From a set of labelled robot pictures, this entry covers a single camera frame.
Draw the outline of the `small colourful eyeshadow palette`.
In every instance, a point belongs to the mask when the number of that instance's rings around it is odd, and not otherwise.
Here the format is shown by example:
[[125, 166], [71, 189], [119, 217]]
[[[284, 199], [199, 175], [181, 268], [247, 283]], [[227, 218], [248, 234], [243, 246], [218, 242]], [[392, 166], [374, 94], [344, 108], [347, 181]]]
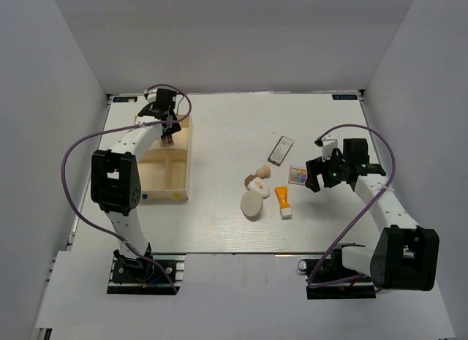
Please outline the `small colourful eyeshadow palette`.
[[307, 170], [305, 167], [290, 166], [288, 171], [288, 183], [304, 186], [307, 179]]

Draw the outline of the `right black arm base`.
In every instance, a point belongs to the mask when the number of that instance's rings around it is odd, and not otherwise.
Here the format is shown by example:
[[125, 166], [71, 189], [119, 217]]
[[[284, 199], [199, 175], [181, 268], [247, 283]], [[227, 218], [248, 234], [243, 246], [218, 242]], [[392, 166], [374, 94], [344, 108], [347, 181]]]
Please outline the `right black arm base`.
[[[355, 271], [339, 267], [337, 262], [326, 259], [315, 275], [312, 284], [323, 284], [356, 276]], [[377, 289], [369, 277], [354, 278], [324, 287], [306, 287], [308, 300], [360, 300], [376, 298]]]

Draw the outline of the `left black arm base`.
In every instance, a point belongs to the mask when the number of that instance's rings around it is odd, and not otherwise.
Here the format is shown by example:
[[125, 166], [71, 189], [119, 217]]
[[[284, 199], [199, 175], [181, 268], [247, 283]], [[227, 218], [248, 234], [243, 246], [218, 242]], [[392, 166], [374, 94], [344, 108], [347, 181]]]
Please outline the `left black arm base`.
[[153, 254], [152, 257], [165, 270], [177, 291], [175, 292], [164, 273], [155, 265], [122, 256], [114, 257], [107, 283], [110, 295], [176, 295], [184, 276], [186, 255]]

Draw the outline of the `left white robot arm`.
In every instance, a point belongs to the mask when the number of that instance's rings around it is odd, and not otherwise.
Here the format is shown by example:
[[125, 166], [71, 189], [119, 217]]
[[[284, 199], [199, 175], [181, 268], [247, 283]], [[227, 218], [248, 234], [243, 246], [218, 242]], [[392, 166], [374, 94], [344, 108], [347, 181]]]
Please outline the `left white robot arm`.
[[138, 164], [155, 141], [181, 131], [175, 113], [179, 93], [171, 88], [158, 88], [154, 93], [155, 99], [137, 115], [143, 125], [128, 131], [108, 150], [95, 151], [91, 158], [91, 199], [122, 238], [115, 258], [139, 282], [152, 278], [155, 264], [136, 211], [142, 197]]

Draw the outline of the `round beige powder puff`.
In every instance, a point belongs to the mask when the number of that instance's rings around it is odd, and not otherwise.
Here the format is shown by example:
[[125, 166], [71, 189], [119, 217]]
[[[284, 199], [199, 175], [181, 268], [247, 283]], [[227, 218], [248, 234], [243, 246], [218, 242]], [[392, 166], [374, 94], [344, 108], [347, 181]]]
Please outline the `round beige powder puff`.
[[263, 210], [263, 197], [256, 191], [245, 192], [241, 198], [240, 207], [247, 219], [256, 220]]

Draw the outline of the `white bottle gold cap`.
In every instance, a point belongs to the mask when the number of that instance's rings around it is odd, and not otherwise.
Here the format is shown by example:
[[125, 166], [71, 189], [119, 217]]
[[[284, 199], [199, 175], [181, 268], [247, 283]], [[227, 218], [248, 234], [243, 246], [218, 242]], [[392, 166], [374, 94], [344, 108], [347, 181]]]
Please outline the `white bottle gold cap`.
[[267, 198], [270, 195], [270, 189], [263, 179], [255, 175], [249, 175], [244, 180], [245, 186], [250, 191], [258, 192], [262, 198]]

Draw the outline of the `right blue table sticker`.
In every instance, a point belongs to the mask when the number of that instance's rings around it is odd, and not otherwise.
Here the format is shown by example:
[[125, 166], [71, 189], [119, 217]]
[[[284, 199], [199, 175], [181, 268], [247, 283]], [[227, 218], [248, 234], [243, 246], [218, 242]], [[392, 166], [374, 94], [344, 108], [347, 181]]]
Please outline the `right blue table sticker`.
[[332, 94], [331, 96], [333, 100], [339, 100], [339, 101], [358, 100], [358, 96], [356, 94]]

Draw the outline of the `gold eyeshadow palette white label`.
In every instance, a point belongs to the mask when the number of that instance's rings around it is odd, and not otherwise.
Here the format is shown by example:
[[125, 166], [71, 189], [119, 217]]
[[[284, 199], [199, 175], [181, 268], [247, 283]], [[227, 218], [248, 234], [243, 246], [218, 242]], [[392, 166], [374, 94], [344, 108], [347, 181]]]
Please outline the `gold eyeshadow palette white label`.
[[293, 144], [294, 140], [285, 136], [281, 136], [279, 141], [276, 143], [273, 150], [269, 154], [268, 162], [270, 162], [273, 165], [280, 166], [284, 161], [284, 158], [292, 148]]

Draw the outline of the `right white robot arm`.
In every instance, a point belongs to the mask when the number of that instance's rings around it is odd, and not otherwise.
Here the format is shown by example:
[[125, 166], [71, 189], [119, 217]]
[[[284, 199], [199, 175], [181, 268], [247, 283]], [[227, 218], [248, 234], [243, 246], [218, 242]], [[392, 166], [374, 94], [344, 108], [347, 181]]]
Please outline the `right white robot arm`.
[[358, 243], [337, 242], [317, 262], [307, 262], [312, 289], [369, 278], [379, 290], [430, 291], [436, 279], [439, 236], [421, 227], [390, 190], [390, 175], [369, 161], [364, 138], [348, 138], [339, 146], [330, 135], [317, 140], [322, 154], [306, 162], [306, 187], [318, 192], [348, 184], [363, 201], [379, 230], [371, 249]]

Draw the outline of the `wooden divided organizer box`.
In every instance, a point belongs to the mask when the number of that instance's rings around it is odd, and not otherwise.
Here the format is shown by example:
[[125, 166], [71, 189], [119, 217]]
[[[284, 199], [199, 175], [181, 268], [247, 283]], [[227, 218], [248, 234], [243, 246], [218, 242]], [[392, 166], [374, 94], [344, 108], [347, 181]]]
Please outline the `wooden divided organizer box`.
[[153, 142], [138, 164], [143, 202], [184, 201], [189, 198], [192, 120], [182, 115], [181, 131], [173, 134], [174, 146]]

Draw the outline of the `beige makeup sponge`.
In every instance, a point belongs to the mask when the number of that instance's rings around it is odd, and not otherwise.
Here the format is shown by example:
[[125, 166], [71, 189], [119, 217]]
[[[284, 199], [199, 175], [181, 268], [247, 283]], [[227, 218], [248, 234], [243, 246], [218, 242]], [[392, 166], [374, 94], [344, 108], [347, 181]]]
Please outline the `beige makeup sponge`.
[[255, 175], [258, 178], [269, 178], [271, 176], [271, 169], [268, 165], [263, 165], [261, 168], [256, 170]]

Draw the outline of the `blue table sticker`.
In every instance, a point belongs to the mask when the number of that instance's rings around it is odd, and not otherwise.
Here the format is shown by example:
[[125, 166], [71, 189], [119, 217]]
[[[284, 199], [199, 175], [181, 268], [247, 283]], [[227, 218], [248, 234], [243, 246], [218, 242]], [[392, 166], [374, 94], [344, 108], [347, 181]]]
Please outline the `blue table sticker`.
[[332, 94], [331, 96], [333, 100], [339, 100], [339, 101], [358, 100], [358, 96], [356, 94]]
[[114, 103], [127, 103], [127, 102], [136, 102], [137, 97], [136, 96], [130, 96], [130, 97], [113, 97], [113, 102]]

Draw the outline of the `left blue table sticker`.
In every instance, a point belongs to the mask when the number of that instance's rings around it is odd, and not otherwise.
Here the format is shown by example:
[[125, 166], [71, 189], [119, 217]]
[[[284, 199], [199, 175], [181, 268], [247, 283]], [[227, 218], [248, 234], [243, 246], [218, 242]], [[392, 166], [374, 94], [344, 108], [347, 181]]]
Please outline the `left blue table sticker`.
[[137, 97], [136, 96], [130, 96], [130, 97], [113, 97], [113, 102], [114, 103], [127, 103], [127, 102], [136, 102]]

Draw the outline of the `orange tube white cap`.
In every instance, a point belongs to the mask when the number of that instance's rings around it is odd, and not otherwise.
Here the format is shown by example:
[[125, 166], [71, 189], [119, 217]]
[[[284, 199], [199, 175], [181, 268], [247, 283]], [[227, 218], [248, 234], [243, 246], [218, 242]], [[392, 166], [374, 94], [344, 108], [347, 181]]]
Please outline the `orange tube white cap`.
[[286, 186], [276, 187], [274, 189], [276, 197], [279, 201], [280, 214], [283, 219], [290, 219], [293, 215], [292, 209], [288, 202], [288, 191]]

